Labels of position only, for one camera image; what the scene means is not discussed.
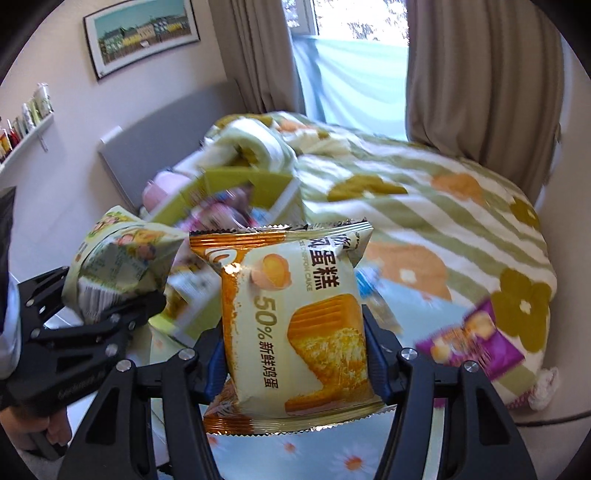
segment beige curtain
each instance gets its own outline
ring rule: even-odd
[[[563,97],[560,35],[530,0],[407,0],[407,134],[535,201]]]
[[[281,0],[209,0],[226,75],[251,113],[302,112],[300,79]]]

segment cake package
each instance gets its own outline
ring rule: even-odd
[[[363,415],[381,407],[353,270],[371,233],[369,223],[349,222],[191,235],[192,250],[222,278],[231,376],[204,416],[208,430],[295,431],[334,423],[325,413],[346,421],[356,407],[373,405]]]

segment picture frame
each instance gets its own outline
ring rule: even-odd
[[[201,40],[191,0],[126,0],[85,16],[83,23],[97,80]]]

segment chinese characters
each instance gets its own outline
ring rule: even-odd
[[[263,367],[263,379],[268,388],[279,388],[277,371],[275,370],[275,352],[271,342],[259,342],[261,364]]]
[[[312,267],[317,267],[312,272],[314,275],[314,286],[316,290],[338,287],[340,285],[335,252],[333,250],[316,249],[318,247],[330,246],[330,240],[333,240],[337,245],[346,245],[347,242],[350,245],[350,240],[347,235],[335,235],[330,237],[330,239],[316,238],[310,240],[309,252]]]

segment white shelf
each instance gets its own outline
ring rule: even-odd
[[[28,135],[25,138],[23,138],[21,142],[12,150],[12,153],[10,153],[10,155],[4,161],[4,163],[0,165],[0,175],[2,175],[4,169],[8,167],[11,163],[14,163],[21,155],[21,153],[27,149],[27,146],[29,146],[35,140],[39,140],[41,142],[43,150],[47,151],[47,147],[45,146],[45,143],[43,142],[43,138],[41,137],[41,135],[53,123],[53,116],[53,112],[47,115],[43,120],[41,120],[39,125],[37,125],[33,130],[31,130],[28,133]]]

